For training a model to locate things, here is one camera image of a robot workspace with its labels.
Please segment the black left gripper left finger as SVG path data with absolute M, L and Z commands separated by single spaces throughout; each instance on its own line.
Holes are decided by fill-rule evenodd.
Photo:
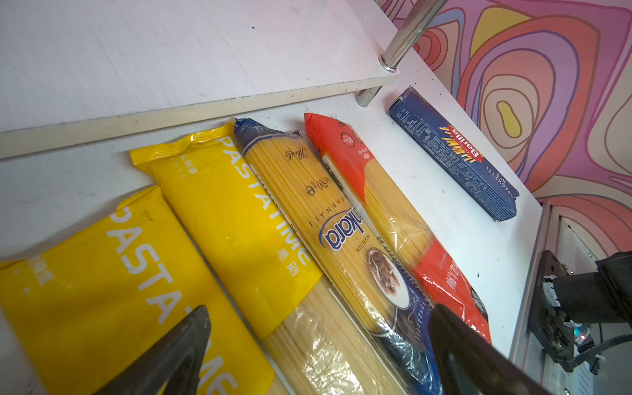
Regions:
M 200 305 L 98 394 L 194 394 L 212 324 Z

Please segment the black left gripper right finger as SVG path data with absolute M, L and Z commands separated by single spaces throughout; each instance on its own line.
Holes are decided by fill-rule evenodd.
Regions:
M 448 307 L 434 307 L 428 324 L 446 394 L 547 394 Z

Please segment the red spaghetti bag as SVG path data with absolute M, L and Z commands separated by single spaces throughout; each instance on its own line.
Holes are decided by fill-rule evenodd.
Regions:
M 487 342 L 487 310 L 459 266 L 370 149 L 347 123 L 304 116 L 306 134 L 326 167 L 383 237 L 398 261 L 436 304 L 443 304 Z

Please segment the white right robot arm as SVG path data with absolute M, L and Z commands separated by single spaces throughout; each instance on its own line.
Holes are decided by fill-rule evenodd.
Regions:
M 597 270 L 553 280 L 562 311 L 579 324 L 631 323 L 631 253 L 597 261 Z

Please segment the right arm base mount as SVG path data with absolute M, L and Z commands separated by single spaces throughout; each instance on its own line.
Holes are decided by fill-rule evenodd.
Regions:
M 561 309 L 553 287 L 558 277 L 572 271 L 560 263 L 550 250 L 541 253 L 536 284 L 528 315 L 528 332 L 540 342 L 543 352 L 561 368 L 571 373 L 580 366 L 575 359 L 596 347 L 590 324 L 572 321 Z

